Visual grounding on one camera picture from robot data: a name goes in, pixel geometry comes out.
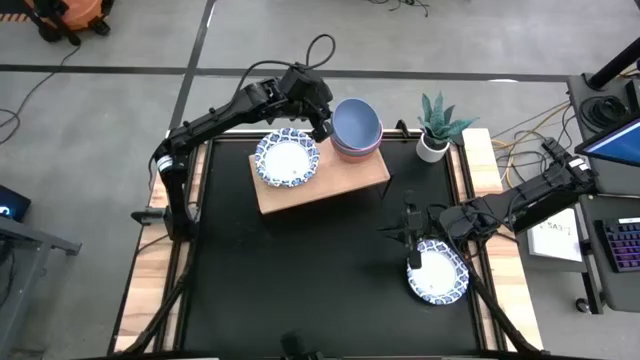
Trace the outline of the pink ribbed plastic bowl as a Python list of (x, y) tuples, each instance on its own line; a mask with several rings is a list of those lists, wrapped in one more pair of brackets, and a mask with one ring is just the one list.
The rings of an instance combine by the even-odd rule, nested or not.
[(342, 125), (330, 137), (331, 142), (338, 143), (343, 147), (352, 149), (366, 149), (370, 147), (379, 147), (383, 136), (383, 130), (380, 122), (352, 122), (348, 125)]

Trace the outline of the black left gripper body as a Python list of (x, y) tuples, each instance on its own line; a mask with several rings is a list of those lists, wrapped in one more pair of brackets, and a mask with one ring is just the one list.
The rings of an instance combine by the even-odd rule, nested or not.
[(309, 120), (312, 125), (322, 125), (330, 118), (333, 94), (315, 71), (290, 67), (279, 80), (279, 88), (286, 98), (285, 117)]

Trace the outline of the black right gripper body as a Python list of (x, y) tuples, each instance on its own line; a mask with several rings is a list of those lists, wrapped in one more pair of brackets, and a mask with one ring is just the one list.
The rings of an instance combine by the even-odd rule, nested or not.
[(406, 190), (403, 196), (402, 241), (408, 249), (408, 265), (412, 270), (422, 268), (421, 251), (418, 245), (426, 240), (439, 240), (428, 210), (423, 211), (417, 205), (417, 195)]

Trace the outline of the white labelled paper sheet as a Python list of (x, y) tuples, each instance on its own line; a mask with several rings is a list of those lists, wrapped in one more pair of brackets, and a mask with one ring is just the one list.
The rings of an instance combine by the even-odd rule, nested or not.
[(529, 253), (582, 262), (575, 210), (567, 208), (527, 230)]

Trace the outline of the green plant in white pot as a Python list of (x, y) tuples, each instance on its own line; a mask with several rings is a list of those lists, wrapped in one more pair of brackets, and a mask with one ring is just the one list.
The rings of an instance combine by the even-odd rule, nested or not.
[(454, 105), (445, 107), (441, 92), (434, 100), (426, 94), (421, 96), (422, 115), (418, 117), (422, 135), (416, 145), (419, 158), (428, 163), (440, 161), (448, 152), (451, 143), (462, 135), (478, 118), (452, 119)]

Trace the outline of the blue patterned paper plate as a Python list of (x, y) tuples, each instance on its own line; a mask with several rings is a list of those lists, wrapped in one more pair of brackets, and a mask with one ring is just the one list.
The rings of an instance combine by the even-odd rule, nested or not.
[(469, 271), (461, 258), (443, 241), (424, 239), (416, 250), (421, 266), (414, 268), (406, 260), (406, 277), (410, 289), (421, 300), (436, 306), (450, 305), (467, 292)]
[(307, 183), (318, 170), (316, 142), (295, 128), (281, 128), (256, 145), (251, 163), (260, 180), (271, 187), (294, 188)]

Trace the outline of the grey metal stand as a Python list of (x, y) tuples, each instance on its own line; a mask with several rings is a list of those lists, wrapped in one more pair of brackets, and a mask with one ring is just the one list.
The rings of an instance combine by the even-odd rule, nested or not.
[(0, 274), (0, 360), (6, 360), (50, 251), (58, 249), (77, 256), (82, 244), (5, 217), (0, 217), (0, 241), (11, 244), (5, 281)]

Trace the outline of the computer monitor with blue screen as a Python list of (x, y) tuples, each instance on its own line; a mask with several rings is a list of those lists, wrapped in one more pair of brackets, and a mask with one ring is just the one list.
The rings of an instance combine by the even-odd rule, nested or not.
[(603, 130), (575, 147), (590, 158), (640, 167), (640, 117)]

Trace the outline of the black diagonal pole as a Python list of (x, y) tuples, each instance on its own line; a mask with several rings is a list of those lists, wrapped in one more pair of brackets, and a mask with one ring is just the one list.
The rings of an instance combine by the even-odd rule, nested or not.
[(586, 77), (587, 86), (593, 90), (600, 90), (638, 59), (640, 59), (640, 36), (594, 75)]

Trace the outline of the black box with blue light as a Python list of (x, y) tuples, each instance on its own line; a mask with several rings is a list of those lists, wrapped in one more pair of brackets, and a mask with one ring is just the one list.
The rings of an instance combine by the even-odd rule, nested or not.
[(0, 185), (0, 216), (23, 222), (31, 203), (29, 198)]

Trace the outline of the black backlit keyboard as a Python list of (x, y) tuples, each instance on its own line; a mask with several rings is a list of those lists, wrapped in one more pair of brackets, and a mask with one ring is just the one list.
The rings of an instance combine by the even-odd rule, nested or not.
[(594, 225), (612, 270), (640, 272), (640, 217), (596, 220)]

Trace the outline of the wooden board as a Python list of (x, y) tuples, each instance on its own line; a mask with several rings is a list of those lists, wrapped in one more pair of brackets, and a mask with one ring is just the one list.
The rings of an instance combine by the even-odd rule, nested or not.
[(318, 149), (320, 159), (316, 174), (303, 185), (293, 188), (269, 186), (257, 175), (254, 156), (248, 157), (262, 214), (274, 213), (390, 180), (389, 170), (379, 149), (357, 163), (344, 161), (329, 140), (320, 143)]

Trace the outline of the black table mat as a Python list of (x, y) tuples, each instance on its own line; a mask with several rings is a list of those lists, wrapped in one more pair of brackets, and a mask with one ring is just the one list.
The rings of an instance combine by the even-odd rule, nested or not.
[(264, 215), (248, 157), (251, 142), (213, 147), (183, 347), (224, 358), (277, 357), (297, 333), (328, 356), (462, 355), (477, 349), (466, 300), (431, 306), (411, 291), (406, 248), (380, 217), (451, 204), (445, 162), (420, 160), (410, 142), (381, 147), (386, 185)]

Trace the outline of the grey computer cart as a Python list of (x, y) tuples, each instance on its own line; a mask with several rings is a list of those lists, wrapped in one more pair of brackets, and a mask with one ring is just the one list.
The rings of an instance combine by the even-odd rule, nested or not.
[[(590, 76), (582, 74), (568, 80), (569, 97), (582, 142), (603, 130), (640, 117), (640, 80), (615, 77), (600, 90), (593, 90), (586, 84), (586, 77)], [(596, 220), (640, 217), (640, 167), (586, 158), (590, 168), (597, 173), (597, 192), (579, 198), (588, 234), (582, 245), (591, 248), (602, 286), (600, 291), (593, 291), (589, 284), (585, 286), (588, 310), (600, 314), (601, 306), (606, 304), (616, 311), (640, 313), (640, 272), (615, 273), (612, 270), (594, 225)]]

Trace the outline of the blue plastic bowl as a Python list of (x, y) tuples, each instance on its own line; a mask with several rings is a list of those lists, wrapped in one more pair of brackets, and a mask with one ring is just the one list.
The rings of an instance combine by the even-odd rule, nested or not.
[(358, 98), (341, 101), (334, 109), (331, 124), (332, 138), (342, 146), (356, 151), (373, 147), (382, 133), (382, 125), (375, 109)]

